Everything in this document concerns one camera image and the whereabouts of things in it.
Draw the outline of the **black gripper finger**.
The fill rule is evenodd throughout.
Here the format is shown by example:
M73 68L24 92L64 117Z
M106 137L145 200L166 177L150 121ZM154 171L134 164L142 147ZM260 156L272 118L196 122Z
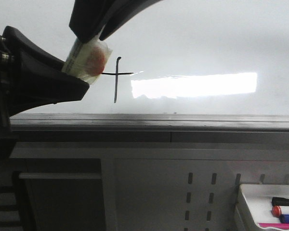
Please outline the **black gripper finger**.
M14 27L7 26L3 37L14 57L8 96L11 115L43 105L82 100L89 84L62 72L63 61L38 47Z
M76 0L69 27L82 42L87 43L100 33L105 40L136 14L158 0Z

